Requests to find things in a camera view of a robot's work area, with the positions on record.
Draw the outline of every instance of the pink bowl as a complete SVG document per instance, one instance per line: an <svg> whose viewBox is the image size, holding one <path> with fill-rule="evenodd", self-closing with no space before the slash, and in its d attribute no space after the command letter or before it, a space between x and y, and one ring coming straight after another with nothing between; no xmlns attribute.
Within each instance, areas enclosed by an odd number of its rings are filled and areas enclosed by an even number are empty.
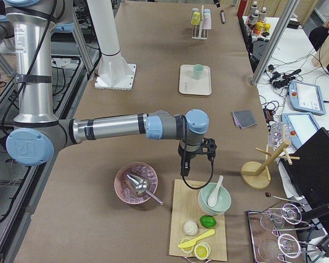
<svg viewBox="0 0 329 263"><path fill-rule="evenodd" d="M127 171L132 171L146 177L151 182L150 192L155 193L157 189L157 174L155 170L146 163L134 162L125 165L118 171L115 178L115 191L120 200L127 204L141 204L150 199L149 195L136 197L125 183Z"/></svg>

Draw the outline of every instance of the black monitor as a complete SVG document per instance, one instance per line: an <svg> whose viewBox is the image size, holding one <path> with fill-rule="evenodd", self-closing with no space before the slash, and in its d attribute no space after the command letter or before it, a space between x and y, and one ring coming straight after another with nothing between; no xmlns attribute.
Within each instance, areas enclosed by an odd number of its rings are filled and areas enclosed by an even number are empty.
<svg viewBox="0 0 329 263"><path fill-rule="evenodd" d="M292 165L282 161L299 195L315 209L329 203L329 133L319 129L294 154ZM319 217L329 235L329 214Z"/></svg>

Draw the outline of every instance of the pen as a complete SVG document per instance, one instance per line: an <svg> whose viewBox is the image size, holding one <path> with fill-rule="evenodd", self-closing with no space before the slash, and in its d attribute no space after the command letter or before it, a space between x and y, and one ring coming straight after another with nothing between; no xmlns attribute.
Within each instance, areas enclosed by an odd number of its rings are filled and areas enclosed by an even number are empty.
<svg viewBox="0 0 329 263"><path fill-rule="evenodd" d="M224 16L224 11L220 11L220 19L222 20L222 24L225 24L225 16Z"/></svg>

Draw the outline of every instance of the round wooden base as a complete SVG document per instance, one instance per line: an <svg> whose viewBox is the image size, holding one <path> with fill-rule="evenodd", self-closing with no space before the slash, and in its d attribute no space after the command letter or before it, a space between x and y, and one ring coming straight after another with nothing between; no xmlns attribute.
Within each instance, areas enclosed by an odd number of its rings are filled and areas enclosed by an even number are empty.
<svg viewBox="0 0 329 263"><path fill-rule="evenodd" d="M268 167L258 175L253 176L257 169L261 166L258 162L247 162L240 170L242 180L250 187L255 189L265 189L270 184L270 174Z"/></svg>

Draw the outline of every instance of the table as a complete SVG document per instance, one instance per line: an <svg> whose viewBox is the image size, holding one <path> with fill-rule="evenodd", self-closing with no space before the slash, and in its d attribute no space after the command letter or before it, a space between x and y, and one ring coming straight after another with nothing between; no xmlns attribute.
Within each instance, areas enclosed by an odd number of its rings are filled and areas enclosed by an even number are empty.
<svg viewBox="0 0 329 263"><path fill-rule="evenodd" d="M272 24L272 27L275 27L279 18L267 18L268 23ZM293 62L298 60L298 58L302 58L308 55L315 55L316 51L313 49L313 46L308 40L305 32L299 29L291 29L286 28L274 54L272 59L270 60L270 64L280 65L277 66L276 70L281 72L289 72L301 68L302 72L300 73L300 77L298 79L302 80L305 83L317 84L321 88L322 96L324 100L329 100L329 76L325 74L325 71L320 68L315 68L311 62L312 56L308 58L301 59L300 61ZM289 98L286 99L285 103L283 102L283 98L281 98L277 93L282 93L282 95L286 94L286 91L273 89L272 85L269 84L269 77L266 74L263 74L260 83L257 85L259 94L261 97L261 103L265 103L266 101L276 100L280 103L280 105L285 105L284 107L280 107L276 111L276 115L274 116L277 121L280 120L280 114L282 113L296 113L297 111L293 110L290 104ZM323 116L314 115L316 121L319 126L325 127L329 130L329 104L325 103L326 114ZM289 152L294 152L295 149L290 147L288 149ZM292 186L290 183L290 179L283 167L282 164L279 164L279 170L281 177L283 179L283 185L286 191L286 195L288 197L292 197L294 191L292 190ZM317 243L321 240L321 238L312 240L313 243ZM318 262L329 262L329 258L322 258Z"/></svg>
<svg viewBox="0 0 329 263"><path fill-rule="evenodd" d="M263 210L275 203L265 191L283 196L280 178L266 190L245 185L240 168L250 160L263 161L254 147L265 147L267 128L258 91L249 84L249 66L234 7L224 6L222 25L215 5L208 40L191 39L193 4L124 2L116 16L122 55L137 64L132 91L99 90L90 82L76 112L80 119L167 110L170 114L200 108L210 117L206 137L218 145L215 175L225 174L232 196L225 214L228 262L252 262L245 211ZM181 95L182 64L211 68L212 95ZM258 125L236 127L231 111L251 110ZM87 141L60 152L32 213L32 221L15 262L181 262L168 255L174 179L180 178L177 141L150 141L133 135ZM132 206L114 192L114 178L125 164L141 161L159 177L156 194L164 201ZM207 180L205 156L191 161L190 180Z"/></svg>

